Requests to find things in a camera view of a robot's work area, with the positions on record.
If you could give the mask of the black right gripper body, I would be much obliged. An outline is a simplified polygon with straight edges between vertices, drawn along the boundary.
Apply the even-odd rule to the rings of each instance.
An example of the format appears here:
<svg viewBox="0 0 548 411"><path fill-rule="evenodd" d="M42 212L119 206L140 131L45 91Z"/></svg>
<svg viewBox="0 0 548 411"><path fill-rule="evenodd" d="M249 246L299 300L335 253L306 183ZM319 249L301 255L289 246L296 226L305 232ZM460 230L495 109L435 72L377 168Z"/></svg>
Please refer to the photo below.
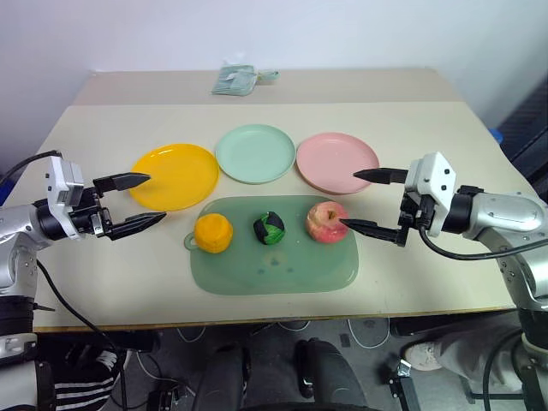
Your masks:
<svg viewBox="0 0 548 411"><path fill-rule="evenodd" d="M434 218L434 198L431 195L420 195L414 200L411 193L405 192L400 204L398 224L408 228L430 228Z"/></svg>

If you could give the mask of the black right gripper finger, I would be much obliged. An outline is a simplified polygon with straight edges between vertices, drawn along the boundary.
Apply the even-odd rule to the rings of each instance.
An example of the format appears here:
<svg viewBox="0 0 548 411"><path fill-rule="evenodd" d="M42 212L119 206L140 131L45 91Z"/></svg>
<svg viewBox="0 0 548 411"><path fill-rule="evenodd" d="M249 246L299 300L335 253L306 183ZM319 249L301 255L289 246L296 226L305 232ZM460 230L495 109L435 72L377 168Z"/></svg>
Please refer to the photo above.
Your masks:
<svg viewBox="0 0 548 411"><path fill-rule="evenodd" d="M393 168L376 168L356 171L353 176L361 180L389 185L391 183L404 184L408 175L407 170Z"/></svg>
<svg viewBox="0 0 548 411"><path fill-rule="evenodd" d="M406 227L390 229L380 227L373 221L349 218L341 218L340 222L361 235L387 241L396 244L398 247L404 247L407 243L408 228Z"/></svg>

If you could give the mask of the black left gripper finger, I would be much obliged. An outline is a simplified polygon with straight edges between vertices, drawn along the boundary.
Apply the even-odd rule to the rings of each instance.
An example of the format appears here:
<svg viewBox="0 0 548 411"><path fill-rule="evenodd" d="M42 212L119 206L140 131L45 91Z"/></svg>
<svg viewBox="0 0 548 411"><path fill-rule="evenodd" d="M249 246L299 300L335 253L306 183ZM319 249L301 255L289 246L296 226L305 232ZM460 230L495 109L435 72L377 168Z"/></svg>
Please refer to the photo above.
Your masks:
<svg viewBox="0 0 548 411"><path fill-rule="evenodd" d="M94 179L92 182L98 193L106 193L110 191L125 191L130 188L135 188L150 179L151 177L148 174L128 172L101 177Z"/></svg>
<svg viewBox="0 0 548 411"><path fill-rule="evenodd" d="M135 235L159 223L167 216L165 211L146 212L127 217L121 223L105 224L104 235L112 241Z"/></svg>

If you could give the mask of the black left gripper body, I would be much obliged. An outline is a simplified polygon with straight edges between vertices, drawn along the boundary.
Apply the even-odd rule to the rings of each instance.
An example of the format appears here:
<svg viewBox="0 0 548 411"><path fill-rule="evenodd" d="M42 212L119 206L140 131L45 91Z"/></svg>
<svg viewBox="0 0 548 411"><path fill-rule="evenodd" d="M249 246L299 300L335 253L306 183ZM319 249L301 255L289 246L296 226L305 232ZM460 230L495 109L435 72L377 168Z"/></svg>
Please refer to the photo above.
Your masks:
<svg viewBox="0 0 548 411"><path fill-rule="evenodd" d="M109 236L112 229L110 212L101 205L102 195L95 187L85 188L78 205L72 207L70 220L81 235Z"/></svg>

